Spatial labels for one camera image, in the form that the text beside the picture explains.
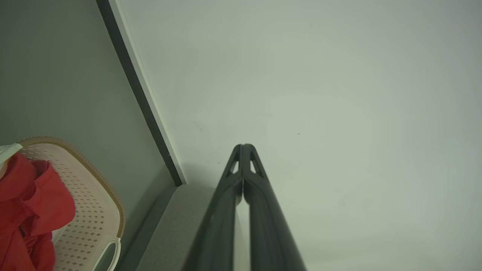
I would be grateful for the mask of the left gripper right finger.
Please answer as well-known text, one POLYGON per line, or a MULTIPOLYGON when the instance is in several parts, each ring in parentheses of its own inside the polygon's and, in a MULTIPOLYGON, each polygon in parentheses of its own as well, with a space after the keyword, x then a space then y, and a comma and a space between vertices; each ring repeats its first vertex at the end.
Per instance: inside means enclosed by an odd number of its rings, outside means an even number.
POLYGON ((305 271, 306 266, 255 147, 243 146, 243 195, 249 205, 252 271, 305 271))

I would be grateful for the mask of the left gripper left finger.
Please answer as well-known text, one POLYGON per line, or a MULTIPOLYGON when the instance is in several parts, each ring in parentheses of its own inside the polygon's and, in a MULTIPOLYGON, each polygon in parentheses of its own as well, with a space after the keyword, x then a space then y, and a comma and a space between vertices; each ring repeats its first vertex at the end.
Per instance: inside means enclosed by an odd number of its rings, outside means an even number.
POLYGON ((184 271, 232 271, 236 206, 242 194, 242 145, 228 159, 183 264, 184 271))

